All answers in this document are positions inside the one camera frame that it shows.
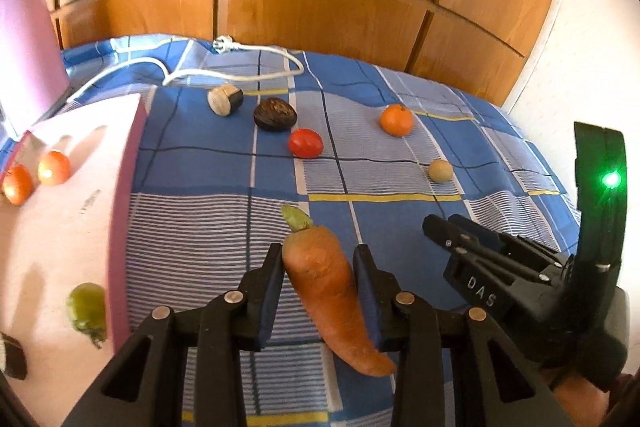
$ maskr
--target red tomato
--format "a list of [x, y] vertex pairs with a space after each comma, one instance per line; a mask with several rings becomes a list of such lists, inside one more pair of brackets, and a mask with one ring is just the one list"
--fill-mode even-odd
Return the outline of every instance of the red tomato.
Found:
[[289, 137], [289, 150], [298, 158], [318, 158], [323, 149], [322, 138], [311, 129], [296, 129]]

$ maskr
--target yellow stripe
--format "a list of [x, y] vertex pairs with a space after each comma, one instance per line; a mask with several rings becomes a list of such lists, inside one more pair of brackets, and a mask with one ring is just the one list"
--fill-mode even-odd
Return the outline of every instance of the yellow stripe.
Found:
[[532, 190], [529, 192], [529, 196], [539, 196], [540, 194], [551, 194], [552, 196], [557, 196], [560, 192], [557, 190]]
[[259, 94], [287, 94], [289, 92], [289, 89], [285, 87], [283, 89], [261, 89], [252, 91], [242, 90], [242, 92], [245, 94], [245, 96], [258, 96]]
[[431, 118], [438, 118], [439, 120], [448, 120], [452, 122], [457, 122], [461, 120], [475, 120], [472, 116], [442, 116], [439, 114], [433, 114], [432, 112], [426, 111], [414, 111], [415, 114], [421, 114], [422, 116], [430, 116]]
[[389, 201], [460, 201], [458, 194], [450, 196], [432, 196], [431, 194], [309, 194], [309, 201], [369, 201], [385, 203]]
[[[193, 422], [193, 413], [184, 411], [182, 419]], [[269, 416], [247, 416], [248, 427], [270, 427], [273, 425], [300, 425], [305, 423], [327, 423], [329, 414], [325, 412], [299, 412], [292, 414], [274, 414]]]

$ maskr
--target carrot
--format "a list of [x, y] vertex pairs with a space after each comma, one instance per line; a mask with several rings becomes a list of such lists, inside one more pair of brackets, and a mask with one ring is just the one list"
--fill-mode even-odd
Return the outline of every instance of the carrot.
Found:
[[367, 336], [351, 265], [327, 227], [316, 227], [302, 210], [284, 204], [292, 233], [282, 248], [289, 280], [325, 343], [357, 372], [384, 377], [396, 365]]

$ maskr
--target dark walnut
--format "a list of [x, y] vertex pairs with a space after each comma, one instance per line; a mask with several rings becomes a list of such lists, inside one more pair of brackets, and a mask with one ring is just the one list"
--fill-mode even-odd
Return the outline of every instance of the dark walnut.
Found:
[[281, 98], [265, 98], [254, 109], [255, 124], [265, 131], [286, 131], [298, 121], [296, 111]]

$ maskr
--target small wooden ball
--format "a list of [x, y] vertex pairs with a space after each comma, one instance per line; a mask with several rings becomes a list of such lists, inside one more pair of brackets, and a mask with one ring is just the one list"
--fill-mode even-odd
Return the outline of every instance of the small wooden ball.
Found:
[[429, 177], [436, 183], [447, 183], [453, 179], [453, 167], [446, 160], [434, 160], [429, 165]]
[[207, 93], [207, 102], [213, 112], [219, 116], [229, 116], [242, 105], [244, 93], [233, 84], [222, 84]]

